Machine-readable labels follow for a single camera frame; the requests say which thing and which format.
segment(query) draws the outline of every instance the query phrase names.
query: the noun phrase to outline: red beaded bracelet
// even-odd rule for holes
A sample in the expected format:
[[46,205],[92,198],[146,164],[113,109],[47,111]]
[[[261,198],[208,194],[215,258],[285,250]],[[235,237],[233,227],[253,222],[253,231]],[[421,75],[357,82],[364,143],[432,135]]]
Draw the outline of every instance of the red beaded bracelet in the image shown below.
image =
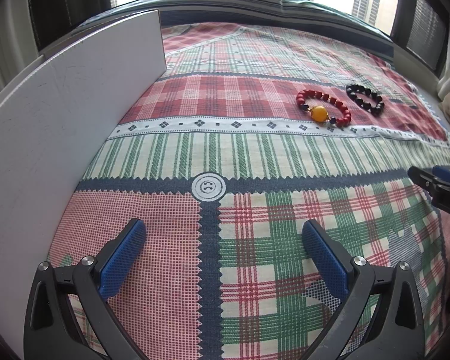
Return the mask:
[[[343,117],[338,119],[334,117],[328,117],[328,112],[322,105],[316,105],[312,109],[309,108],[308,104],[305,104],[306,99],[323,99],[328,101],[330,104],[335,105],[340,111],[342,111]],[[296,103],[300,107],[300,109],[310,112],[310,115],[313,120],[316,122],[325,122],[329,121],[330,124],[334,124],[337,127],[346,127],[350,124],[352,120],[352,115],[348,110],[347,106],[343,104],[340,100],[337,100],[335,97],[330,97],[328,93],[322,93],[320,91],[314,91],[311,89],[305,89],[300,91],[296,96]]]

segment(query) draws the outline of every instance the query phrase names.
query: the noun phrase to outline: bead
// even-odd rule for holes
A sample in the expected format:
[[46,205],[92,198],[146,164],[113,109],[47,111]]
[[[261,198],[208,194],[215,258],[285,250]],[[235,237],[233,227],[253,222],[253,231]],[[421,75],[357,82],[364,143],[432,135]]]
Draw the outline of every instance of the bead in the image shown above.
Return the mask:
[[311,110],[312,119],[316,122],[324,122],[328,118],[328,112],[322,105],[317,105]]

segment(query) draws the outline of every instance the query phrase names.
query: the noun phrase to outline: striped fabric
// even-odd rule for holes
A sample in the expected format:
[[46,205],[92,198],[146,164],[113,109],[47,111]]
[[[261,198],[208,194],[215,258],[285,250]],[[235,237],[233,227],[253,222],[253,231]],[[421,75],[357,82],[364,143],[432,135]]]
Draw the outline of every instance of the striped fabric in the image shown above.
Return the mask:
[[[140,218],[149,238],[109,302],[151,360],[295,360],[340,303],[301,244],[314,218],[351,255],[409,262],[430,350],[446,327],[450,215],[407,169],[450,169],[450,138],[412,87],[374,55],[286,28],[180,25],[163,30],[163,44],[167,71],[84,173],[50,249],[54,266],[96,254]],[[353,82],[382,94],[381,117],[350,102]],[[344,101],[352,124],[311,121],[295,106],[304,87]]]
[[309,31],[353,44],[393,63],[393,43],[380,30],[308,0],[137,0],[86,20],[77,31],[150,9],[160,11],[162,26],[222,21]]

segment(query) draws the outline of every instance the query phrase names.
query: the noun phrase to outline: silver bolt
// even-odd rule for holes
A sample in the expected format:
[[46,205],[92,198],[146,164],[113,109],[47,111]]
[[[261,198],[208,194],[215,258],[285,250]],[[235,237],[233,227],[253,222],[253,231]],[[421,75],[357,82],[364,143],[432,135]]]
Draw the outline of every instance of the silver bolt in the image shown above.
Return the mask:
[[91,266],[94,263],[95,259],[93,256],[85,256],[82,258],[83,266]]
[[408,262],[401,261],[398,263],[398,266],[403,269],[404,271],[408,271],[410,269],[410,266],[408,265]]
[[353,262],[358,266],[364,266],[367,263],[367,260],[363,258],[362,256],[356,256],[353,259]]
[[40,264],[38,264],[38,270],[46,271],[49,266],[50,266],[50,264],[48,263],[48,261],[41,262]]

